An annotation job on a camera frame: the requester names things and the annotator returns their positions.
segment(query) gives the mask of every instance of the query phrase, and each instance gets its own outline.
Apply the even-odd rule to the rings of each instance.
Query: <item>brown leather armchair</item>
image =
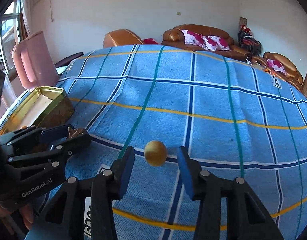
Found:
[[[281,54],[278,54],[278,53],[265,52],[263,54],[263,57],[253,56],[251,62],[258,63],[264,67],[268,67],[267,59],[275,59],[275,60],[280,61],[285,71],[287,72],[287,75],[276,71],[275,73],[277,74],[277,77],[290,83],[300,92],[302,91],[302,86],[301,86],[303,83],[302,75],[298,71],[295,64],[293,64],[290,61],[290,59],[288,59],[287,57]]]
[[[228,33],[226,33],[223,30],[217,29],[217,28],[203,26],[203,25],[184,24],[184,25],[179,25],[177,27],[174,27],[171,30],[167,30],[163,34],[163,42],[161,44],[180,48],[180,49],[185,49],[185,50],[205,51],[205,49],[199,46],[191,45],[191,44],[184,44],[184,35],[181,32],[181,30],[189,30],[195,33],[202,34],[204,36],[213,35],[213,36],[219,36],[219,37],[225,38],[231,49],[231,50],[216,50],[216,51],[210,51],[210,52],[222,55],[224,57],[229,57],[229,58],[233,58],[236,60],[240,60],[240,61],[246,61],[248,57],[251,58],[250,52],[234,45],[233,38],[231,38]]]
[[[138,35],[127,29],[115,30],[107,33],[103,39],[103,48],[123,45],[144,44]]]

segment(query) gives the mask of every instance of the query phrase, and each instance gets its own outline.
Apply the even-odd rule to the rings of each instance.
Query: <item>blue tablecloth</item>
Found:
[[[182,145],[216,176],[243,176],[286,240],[307,224],[307,99],[288,83],[210,52],[130,45],[85,54],[58,86],[75,107],[69,123],[94,140],[69,159],[66,177],[109,168],[126,142],[136,149],[128,191],[113,203],[118,239],[192,239],[199,202],[179,176]],[[143,157],[151,140],[168,148],[161,167]],[[221,215],[225,239],[225,201]]]

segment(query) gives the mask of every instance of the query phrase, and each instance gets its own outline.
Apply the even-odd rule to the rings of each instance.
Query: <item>pink container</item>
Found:
[[[31,89],[57,84],[59,75],[49,54],[42,31],[15,45],[12,59],[24,88]]]

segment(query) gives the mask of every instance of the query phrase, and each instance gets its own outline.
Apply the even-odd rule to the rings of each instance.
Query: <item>yellow ball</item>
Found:
[[[144,148],[144,157],[151,166],[161,166],[167,159],[167,148],[160,141],[150,141]]]

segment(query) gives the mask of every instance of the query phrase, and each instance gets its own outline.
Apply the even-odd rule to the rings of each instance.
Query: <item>gold tin box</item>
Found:
[[[0,129],[0,135],[23,126],[51,128],[63,125],[73,113],[72,103],[63,88],[37,87],[9,116]]]

